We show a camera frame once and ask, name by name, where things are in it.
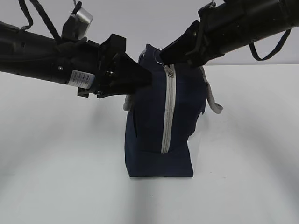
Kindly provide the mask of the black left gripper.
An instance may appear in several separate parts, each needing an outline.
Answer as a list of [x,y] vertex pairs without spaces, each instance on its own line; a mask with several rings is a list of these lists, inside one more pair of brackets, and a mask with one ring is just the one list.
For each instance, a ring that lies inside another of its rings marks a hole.
[[[85,98],[97,93],[103,96],[129,95],[151,86],[152,73],[125,51],[126,38],[116,34],[111,34],[102,44],[86,37],[59,44],[54,47],[55,60],[51,65],[50,81],[77,87],[77,95]],[[100,69],[108,63],[102,75],[101,90]]]

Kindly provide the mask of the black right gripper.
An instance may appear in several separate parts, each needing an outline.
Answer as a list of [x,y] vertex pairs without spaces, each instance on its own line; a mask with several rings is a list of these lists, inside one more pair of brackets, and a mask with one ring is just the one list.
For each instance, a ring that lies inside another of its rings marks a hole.
[[234,50],[234,5],[207,4],[198,14],[200,20],[161,50],[163,64],[199,67]]

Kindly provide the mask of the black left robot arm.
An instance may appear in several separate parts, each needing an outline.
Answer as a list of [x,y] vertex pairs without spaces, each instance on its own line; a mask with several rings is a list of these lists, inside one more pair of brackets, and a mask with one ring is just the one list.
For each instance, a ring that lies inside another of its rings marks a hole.
[[79,97],[129,95],[152,85],[152,74],[126,53],[126,39],[102,44],[87,38],[54,39],[0,25],[0,70],[77,88]]

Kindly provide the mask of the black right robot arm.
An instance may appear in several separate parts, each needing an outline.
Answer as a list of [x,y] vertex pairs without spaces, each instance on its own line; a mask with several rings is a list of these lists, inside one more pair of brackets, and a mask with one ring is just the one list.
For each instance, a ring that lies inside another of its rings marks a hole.
[[[257,61],[272,58],[283,47],[291,29],[299,25],[297,0],[226,0],[209,2],[198,10],[199,19],[174,42],[161,50],[165,65],[186,63],[199,67],[228,52],[249,46]],[[254,43],[283,33],[276,47],[265,57]]]

